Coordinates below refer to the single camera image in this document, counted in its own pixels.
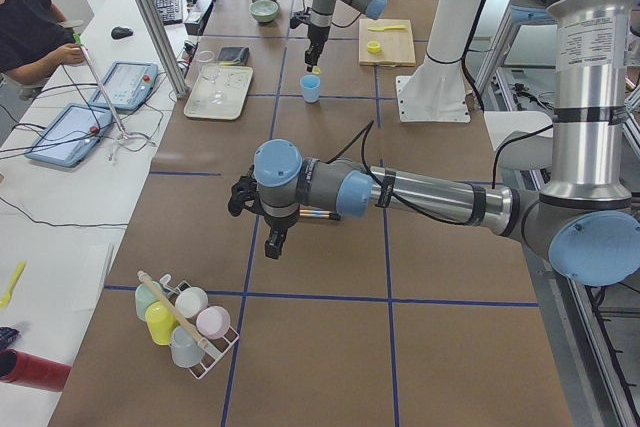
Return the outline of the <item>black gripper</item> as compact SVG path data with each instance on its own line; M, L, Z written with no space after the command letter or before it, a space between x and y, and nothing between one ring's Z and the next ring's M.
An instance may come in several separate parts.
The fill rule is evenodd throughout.
M285 225L274 225L270 227L269 234L264 243L265 256L278 260L286 242L288 227Z
M320 56L323 52L323 41L311 39L309 47L305 51L305 64L307 68L314 68L318 65Z

